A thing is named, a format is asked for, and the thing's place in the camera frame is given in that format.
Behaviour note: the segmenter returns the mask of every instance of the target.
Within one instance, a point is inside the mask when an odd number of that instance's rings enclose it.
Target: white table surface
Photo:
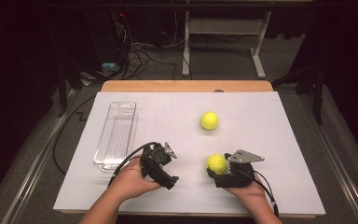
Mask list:
[[[254,169],[272,187],[281,216],[325,214],[277,92],[99,92],[54,205],[63,212],[85,212],[106,189],[110,176],[93,163],[112,102],[136,102],[139,121],[134,148],[168,142],[178,156],[164,166],[179,176],[175,186],[124,202],[119,212],[148,215],[246,216],[238,200],[215,187],[205,162],[214,153],[237,149],[265,158]],[[200,116],[214,111],[219,125],[200,127]]]

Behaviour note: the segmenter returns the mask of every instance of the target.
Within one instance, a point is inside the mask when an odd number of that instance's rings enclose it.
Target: hand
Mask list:
[[[256,173],[255,179],[261,182]],[[225,188],[225,190],[235,195],[241,201],[256,223],[281,223],[269,207],[263,188],[254,181],[246,188]]]
[[[118,173],[115,180],[109,186],[108,191],[114,191],[116,196],[124,202],[160,187],[159,183],[144,179],[141,159],[134,158],[121,169],[120,173]]]

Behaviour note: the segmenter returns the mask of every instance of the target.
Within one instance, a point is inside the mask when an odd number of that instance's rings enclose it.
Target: transparent plastic tray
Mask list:
[[[113,102],[109,106],[94,163],[104,173],[113,173],[133,152],[138,114],[135,102]]]

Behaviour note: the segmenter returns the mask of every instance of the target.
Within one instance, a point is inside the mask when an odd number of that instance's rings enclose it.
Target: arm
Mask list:
[[[260,181],[257,174],[255,174],[255,178]],[[257,224],[281,223],[269,207],[263,188],[255,182],[252,182],[252,184],[246,188],[226,188],[225,190],[240,200]]]
[[[118,208],[124,201],[158,188],[160,185],[157,182],[147,181],[142,176],[140,159],[133,159],[83,216],[80,224],[116,223]]]

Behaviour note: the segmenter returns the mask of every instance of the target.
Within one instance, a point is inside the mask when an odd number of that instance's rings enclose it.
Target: tennis ball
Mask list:
[[[206,168],[211,169],[217,175],[224,174],[228,169],[226,158],[220,154],[213,154],[206,161]]]
[[[206,130],[213,130],[217,127],[219,118],[214,112],[206,112],[201,116],[201,126]]]

